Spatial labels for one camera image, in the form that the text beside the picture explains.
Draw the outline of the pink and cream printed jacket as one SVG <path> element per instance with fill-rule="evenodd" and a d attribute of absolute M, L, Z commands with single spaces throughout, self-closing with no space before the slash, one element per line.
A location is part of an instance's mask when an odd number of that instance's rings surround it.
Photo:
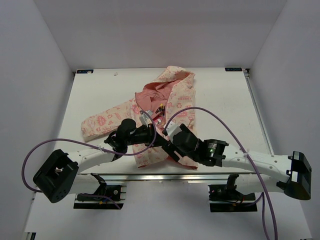
<path fill-rule="evenodd" d="M 141 92 L 128 101 L 86 118 L 81 123 L 85 142 L 115 131 L 124 119 L 133 119 L 137 126 L 140 111 L 152 111 L 156 130 L 162 133 L 167 121 L 184 124 L 193 133 L 195 129 L 196 90 L 193 87 L 195 73 L 182 67 L 168 66 L 154 81 L 146 84 Z"/>

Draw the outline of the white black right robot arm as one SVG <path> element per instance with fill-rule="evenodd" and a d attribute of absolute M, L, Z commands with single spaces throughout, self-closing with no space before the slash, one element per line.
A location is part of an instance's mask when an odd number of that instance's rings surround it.
<path fill-rule="evenodd" d="M 163 131 L 174 152 L 206 167 L 238 168 L 260 175 L 268 191 L 308 201 L 311 199 L 312 168 L 299 151 L 291 155 L 245 152 L 217 140 L 200 140 L 184 124 L 170 123 Z"/>

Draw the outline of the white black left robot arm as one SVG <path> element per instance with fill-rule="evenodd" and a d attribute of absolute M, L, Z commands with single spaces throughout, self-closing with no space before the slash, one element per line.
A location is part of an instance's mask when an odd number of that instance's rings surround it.
<path fill-rule="evenodd" d="M 149 148 L 163 147 L 168 141 L 155 130 L 152 124 L 136 127 L 132 119 L 125 119 L 104 141 L 110 150 L 101 146 L 66 153 L 53 151 L 33 177 L 33 182 L 51 203 L 57 203 L 69 194 L 96 200 L 110 198 L 107 183 L 97 173 L 83 175 L 83 171 L 94 166 L 111 163 L 125 156 L 129 146 L 144 145 Z"/>

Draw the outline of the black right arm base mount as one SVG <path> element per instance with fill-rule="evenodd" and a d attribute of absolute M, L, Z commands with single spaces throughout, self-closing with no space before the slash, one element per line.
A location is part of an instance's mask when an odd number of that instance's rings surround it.
<path fill-rule="evenodd" d="M 209 184 L 208 196 L 211 213 L 245 213 L 257 212 L 257 201 L 254 193 L 242 194 L 237 191 L 236 180 L 239 174 L 228 176 L 226 183 Z"/>

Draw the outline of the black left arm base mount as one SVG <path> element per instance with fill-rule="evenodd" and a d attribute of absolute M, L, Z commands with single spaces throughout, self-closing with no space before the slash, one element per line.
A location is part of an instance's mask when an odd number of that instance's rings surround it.
<path fill-rule="evenodd" d="M 94 193 L 76 195 L 73 208 L 82 210 L 121 210 L 126 199 L 126 185 L 100 187 Z"/>

